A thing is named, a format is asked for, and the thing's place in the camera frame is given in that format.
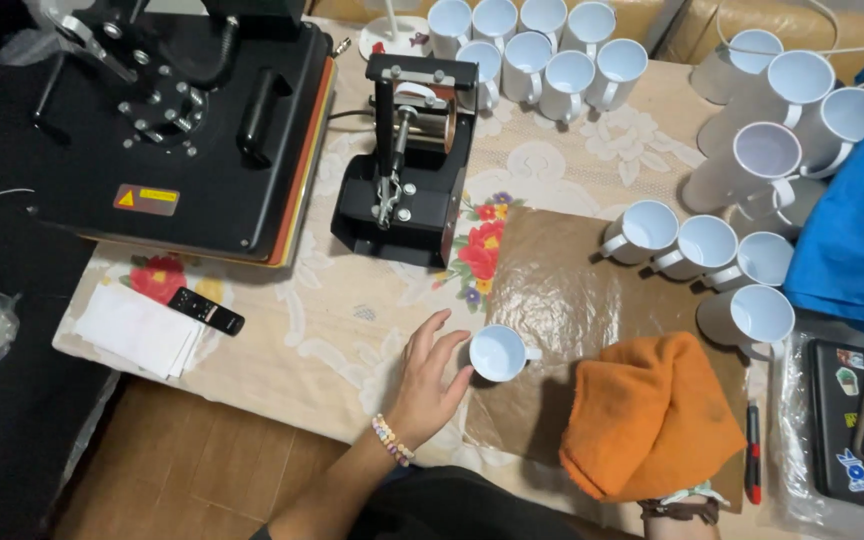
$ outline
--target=table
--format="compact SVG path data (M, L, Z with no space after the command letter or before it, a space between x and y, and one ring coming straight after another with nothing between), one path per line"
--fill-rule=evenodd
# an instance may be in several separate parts
M310 17L336 43L356 26ZM338 58L334 112L364 109L373 87L355 47ZM583 119L557 127L536 110L504 98L483 113L462 194L457 239L501 241L508 205L614 219L630 203L657 199L687 216L676 199L681 181L705 159L695 150L699 128L719 107L696 95L690 66L650 61L629 104L601 116L586 105ZM346 164L375 145L362 118L331 123L312 188L312 201L291 269L245 264L100 242L55 333L70 355L160 381L304 430L352 442L380 411L390 372L410 333L433 312L450 308L443 332L475 331L485 323L491 287L487 261L462 260L436 272L356 255L330 233ZM478 277L462 289L461 271ZM177 287L197 291L246 317L235 338L206 331L194 367L181 378L158 379L131 362L98 350L72 333L100 284L121 282L167 302ZM448 377L456 367L450 366ZM766 371L754 363L750 389L765 407ZM468 397L455 418L418 449L424 465L455 464L481 473L517 496L642 534L636 504L600 504L561 468L548 467L463 441ZM762 434L766 434L763 414ZM723 537L794 537L757 529L759 508L724 513Z

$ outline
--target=beaded bracelet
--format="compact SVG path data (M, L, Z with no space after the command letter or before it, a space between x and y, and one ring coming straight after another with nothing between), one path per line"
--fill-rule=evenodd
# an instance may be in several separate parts
M402 467L408 467L409 460L414 459L416 455L409 448L405 448L402 442L396 443L396 434L392 433L389 424L385 423L385 418L381 414L372 418L372 429L395 461Z

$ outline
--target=laptop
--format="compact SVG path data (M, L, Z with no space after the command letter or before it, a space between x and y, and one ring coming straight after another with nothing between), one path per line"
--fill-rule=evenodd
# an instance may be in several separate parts
M864 507L864 461L852 450L864 389L864 349L813 339L806 354L812 380L815 487L825 497Z

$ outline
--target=heat press machine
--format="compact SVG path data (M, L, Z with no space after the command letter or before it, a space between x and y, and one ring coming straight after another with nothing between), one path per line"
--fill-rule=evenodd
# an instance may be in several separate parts
M303 0L204 0L208 16L147 4L46 11L71 52L0 66L0 175L84 237L291 264L337 76L331 36L302 21Z
M354 253L446 268L478 111L478 65L371 55L375 150L342 177L332 234Z

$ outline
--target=red flower print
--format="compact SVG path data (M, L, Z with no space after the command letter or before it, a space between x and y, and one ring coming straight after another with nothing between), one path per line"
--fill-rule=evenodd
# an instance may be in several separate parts
M482 221L492 221L496 219L496 207L492 204L482 204L476 206L475 214L479 215Z
M505 231L504 221L483 223L482 227L474 227L468 232L468 245L469 247L475 246L486 251L494 251L496 252L496 257L498 257L498 245L502 242L503 231ZM487 280L488 277L480 277L480 279Z
M476 279L486 281L496 275L498 250L487 250L480 246L469 245L459 250L458 255L459 259L468 265L468 269Z
M128 273L132 290L140 292L160 304L168 304L179 288L188 282L186 268L171 256L154 256L145 266L136 266Z

